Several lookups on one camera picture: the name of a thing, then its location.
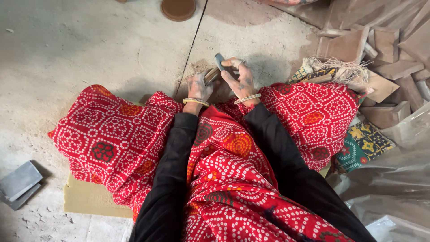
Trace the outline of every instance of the woman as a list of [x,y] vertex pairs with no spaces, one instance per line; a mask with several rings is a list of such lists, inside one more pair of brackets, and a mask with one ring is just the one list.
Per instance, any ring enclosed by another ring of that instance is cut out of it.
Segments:
[[315,171],[341,148],[355,93],[277,84],[260,100],[250,69],[229,64],[239,79],[222,77],[237,105],[201,111],[213,91],[201,73],[182,113],[160,92],[142,108],[91,86],[49,135],[75,178],[104,184],[133,209],[132,242],[375,241]]

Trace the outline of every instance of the hand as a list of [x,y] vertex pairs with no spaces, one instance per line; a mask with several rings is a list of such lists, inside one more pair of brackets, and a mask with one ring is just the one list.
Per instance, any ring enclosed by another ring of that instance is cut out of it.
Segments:
[[[236,94],[239,99],[252,96],[257,93],[252,81],[251,69],[249,69],[244,62],[236,58],[230,58],[227,61],[223,61],[221,64],[223,66],[233,66],[239,69],[240,76],[237,80],[235,80],[227,71],[221,72],[222,78],[228,83],[228,86],[230,86],[234,94]],[[260,103],[259,98],[243,102],[243,104],[247,107],[250,107],[252,104],[257,105],[258,103]]]
[[[205,102],[209,99],[213,92],[214,85],[217,82],[215,81],[208,86],[205,86],[205,82],[203,79],[207,73],[208,71],[205,71],[203,73],[198,72],[197,74],[188,79],[188,98],[200,99]],[[188,102],[185,105],[183,112],[191,113],[198,116],[202,107],[203,104],[199,104],[196,102]]]

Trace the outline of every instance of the woman's left hand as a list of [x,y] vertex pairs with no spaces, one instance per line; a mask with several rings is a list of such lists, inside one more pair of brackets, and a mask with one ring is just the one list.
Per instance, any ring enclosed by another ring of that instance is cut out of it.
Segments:
[[[203,73],[196,73],[194,76],[188,79],[188,98],[200,99],[202,101],[207,101],[211,96],[214,85],[219,81],[212,82],[208,86],[205,86],[205,75],[209,71],[205,71]],[[202,104],[196,102],[188,102],[183,112],[199,115],[200,109],[203,107]]]

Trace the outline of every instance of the floor crack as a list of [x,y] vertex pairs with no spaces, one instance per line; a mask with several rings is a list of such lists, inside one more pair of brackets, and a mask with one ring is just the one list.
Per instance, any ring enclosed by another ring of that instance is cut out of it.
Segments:
[[190,58],[191,50],[193,49],[193,46],[194,46],[194,41],[196,40],[197,33],[199,32],[200,23],[202,22],[203,15],[205,15],[206,5],[208,5],[208,1],[209,1],[209,0],[206,0],[206,2],[205,2],[205,6],[203,7],[202,16],[200,17],[199,25],[197,25],[196,34],[194,35],[193,43],[191,44],[190,52],[188,53],[187,61],[185,62],[184,70],[182,71],[181,79],[179,80],[178,87],[176,88],[176,92],[175,92],[175,94],[173,95],[173,98],[175,98],[175,97],[176,97],[176,95],[178,94],[179,87],[181,86],[182,79],[184,78],[184,73],[185,73],[185,69],[187,68],[188,59]]

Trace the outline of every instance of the gold bangle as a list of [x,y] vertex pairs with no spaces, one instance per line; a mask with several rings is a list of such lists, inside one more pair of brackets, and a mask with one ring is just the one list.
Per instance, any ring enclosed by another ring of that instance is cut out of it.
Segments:
[[255,95],[247,96],[247,97],[244,97],[242,99],[239,99],[239,100],[235,101],[234,104],[238,104],[238,103],[241,103],[241,102],[244,102],[244,101],[248,101],[248,100],[251,100],[251,99],[254,99],[254,98],[258,98],[258,97],[261,97],[260,93],[257,93]]
[[187,102],[196,102],[196,103],[203,104],[206,107],[209,107],[209,103],[208,102],[205,102],[205,101],[200,100],[200,99],[195,99],[195,98],[184,98],[184,100],[182,100],[182,102],[184,104],[187,104]]

